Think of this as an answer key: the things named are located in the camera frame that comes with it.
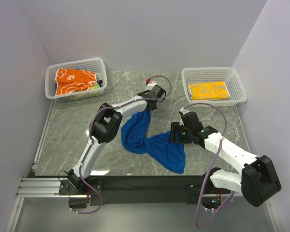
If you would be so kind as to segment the yellow duck towel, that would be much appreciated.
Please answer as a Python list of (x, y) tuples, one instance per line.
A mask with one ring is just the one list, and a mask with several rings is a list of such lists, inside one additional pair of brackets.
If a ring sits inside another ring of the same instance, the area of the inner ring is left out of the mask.
[(193, 101), (226, 100), (231, 97), (224, 82), (195, 83), (187, 85)]

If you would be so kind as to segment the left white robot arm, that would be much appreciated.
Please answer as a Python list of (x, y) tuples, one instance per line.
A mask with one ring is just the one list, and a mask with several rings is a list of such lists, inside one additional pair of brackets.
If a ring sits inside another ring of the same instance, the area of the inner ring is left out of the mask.
[(132, 99), (114, 105), (103, 103), (90, 123), (88, 142), (79, 161), (67, 174), (71, 190), (76, 194), (87, 190), (85, 179), (90, 176), (102, 149), (116, 137), (123, 119), (135, 113), (155, 110), (157, 103), (164, 98), (166, 91), (157, 84), (150, 84)]

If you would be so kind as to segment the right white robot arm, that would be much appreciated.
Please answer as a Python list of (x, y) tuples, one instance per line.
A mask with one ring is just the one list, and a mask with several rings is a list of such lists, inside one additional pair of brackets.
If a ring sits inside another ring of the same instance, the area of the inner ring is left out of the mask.
[(181, 109), (180, 122), (171, 124), (171, 143), (195, 144), (218, 155), (236, 172), (209, 169), (203, 175), (201, 190), (214, 193), (218, 189), (241, 193), (254, 207), (273, 197), (282, 186), (272, 160), (243, 150), (211, 126), (204, 127), (195, 112)]

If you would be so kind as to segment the blue towel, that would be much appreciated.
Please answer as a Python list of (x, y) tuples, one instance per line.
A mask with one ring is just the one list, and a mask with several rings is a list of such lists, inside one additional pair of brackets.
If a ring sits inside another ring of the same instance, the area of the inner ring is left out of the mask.
[(182, 174), (186, 165), (184, 145), (170, 143), (170, 131), (147, 137), (150, 122), (149, 111), (133, 114), (121, 128), (122, 146), (131, 153), (147, 153), (167, 170)]

